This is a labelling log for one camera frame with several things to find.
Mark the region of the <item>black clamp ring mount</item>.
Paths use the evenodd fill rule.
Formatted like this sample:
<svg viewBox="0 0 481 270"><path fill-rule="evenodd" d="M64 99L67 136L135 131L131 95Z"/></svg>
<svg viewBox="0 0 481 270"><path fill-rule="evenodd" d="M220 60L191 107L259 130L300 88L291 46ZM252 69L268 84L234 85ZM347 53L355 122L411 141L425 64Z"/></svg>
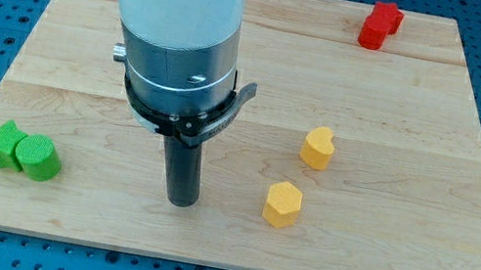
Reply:
<svg viewBox="0 0 481 270"><path fill-rule="evenodd" d="M228 127L239 114L241 107L255 97L258 89L256 83L246 84L239 92L231 92L229 97L213 110L182 116L150 109L134 93L128 75L125 75L124 80L127 101L137 121L153 134L174 137L187 147L201 145Z"/></svg>

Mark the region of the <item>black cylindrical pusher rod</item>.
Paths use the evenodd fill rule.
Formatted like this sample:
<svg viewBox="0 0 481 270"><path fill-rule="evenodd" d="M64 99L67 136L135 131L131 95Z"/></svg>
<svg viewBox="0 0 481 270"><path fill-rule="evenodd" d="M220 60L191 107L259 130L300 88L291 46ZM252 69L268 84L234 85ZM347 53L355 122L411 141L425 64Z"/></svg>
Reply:
<svg viewBox="0 0 481 270"><path fill-rule="evenodd" d="M201 145L186 146L174 137L163 138L166 191L175 206L194 205L199 197Z"/></svg>

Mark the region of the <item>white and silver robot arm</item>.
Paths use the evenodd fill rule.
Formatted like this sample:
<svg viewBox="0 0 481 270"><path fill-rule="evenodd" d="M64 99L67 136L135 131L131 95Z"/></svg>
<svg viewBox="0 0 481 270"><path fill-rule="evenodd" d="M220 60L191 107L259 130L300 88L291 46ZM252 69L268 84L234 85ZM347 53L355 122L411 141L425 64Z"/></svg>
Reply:
<svg viewBox="0 0 481 270"><path fill-rule="evenodd" d="M197 202L205 141L256 94L238 87L244 0L118 0L124 86L135 118L161 135L167 197Z"/></svg>

